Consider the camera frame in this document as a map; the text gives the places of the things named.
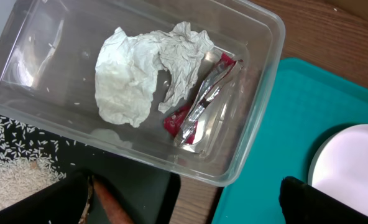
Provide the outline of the red ketchup packet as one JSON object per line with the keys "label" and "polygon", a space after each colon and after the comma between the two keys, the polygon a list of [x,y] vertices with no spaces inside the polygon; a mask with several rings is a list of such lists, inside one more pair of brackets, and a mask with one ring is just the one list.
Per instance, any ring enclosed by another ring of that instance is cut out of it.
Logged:
{"label": "red ketchup packet", "polygon": [[201,115],[242,68],[242,59],[231,58],[223,53],[219,61],[205,75],[194,100],[164,119],[163,127],[173,137],[175,146],[194,144]]}

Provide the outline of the brown food chunk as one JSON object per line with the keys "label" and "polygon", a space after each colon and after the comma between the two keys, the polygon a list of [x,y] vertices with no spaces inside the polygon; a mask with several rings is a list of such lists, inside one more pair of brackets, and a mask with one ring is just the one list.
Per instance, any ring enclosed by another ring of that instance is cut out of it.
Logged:
{"label": "brown food chunk", "polygon": [[91,206],[91,200],[92,200],[93,191],[94,191],[93,184],[90,181],[90,178],[88,178],[88,180],[87,180],[87,185],[88,185],[88,196],[87,196],[85,207],[83,209],[83,212],[81,214],[81,217],[79,219],[78,224],[86,224],[87,218],[88,218],[88,215],[89,215],[89,210],[90,210],[90,206]]}

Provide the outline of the white green bowl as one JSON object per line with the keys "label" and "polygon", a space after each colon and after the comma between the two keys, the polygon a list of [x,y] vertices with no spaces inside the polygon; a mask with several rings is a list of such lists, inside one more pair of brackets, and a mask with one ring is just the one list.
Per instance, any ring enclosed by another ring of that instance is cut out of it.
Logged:
{"label": "white green bowl", "polygon": [[368,216],[368,124],[325,140],[311,161],[307,183]]}

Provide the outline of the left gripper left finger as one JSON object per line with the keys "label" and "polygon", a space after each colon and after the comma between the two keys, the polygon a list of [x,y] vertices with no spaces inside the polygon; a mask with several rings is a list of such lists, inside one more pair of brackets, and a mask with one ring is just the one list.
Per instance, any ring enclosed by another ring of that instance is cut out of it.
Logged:
{"label": "left gripper left finger", "polygon": [[76,172],[0,211],[0,224],[80,222],[89,196],[89,176]]}

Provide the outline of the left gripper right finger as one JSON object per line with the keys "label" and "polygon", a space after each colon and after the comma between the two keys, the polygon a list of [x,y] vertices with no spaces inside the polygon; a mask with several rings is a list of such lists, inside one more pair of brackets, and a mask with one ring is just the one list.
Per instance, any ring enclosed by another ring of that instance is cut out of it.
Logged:
{"label": "left gripper right finger", "polygon": [[368,224],[368,216],[292,176],[281,181],[278,201],[286,224]]}

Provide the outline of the white napkin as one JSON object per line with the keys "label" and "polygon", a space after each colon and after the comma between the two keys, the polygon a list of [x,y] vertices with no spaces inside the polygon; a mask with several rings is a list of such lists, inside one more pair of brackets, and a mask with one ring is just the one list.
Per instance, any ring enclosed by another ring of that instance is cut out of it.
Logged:
{"label": "white napkin", "polygon": [[95,65],[94,97],[100,117],[138,128],[150,114],[161,70],[172,76],[158,105],[166,113],[188,98],[201,61],[213,48],[207,31],[193,31],[189,22],[178,23],[170,32],[154,30],[137,36],[118,27],[104,41]]}

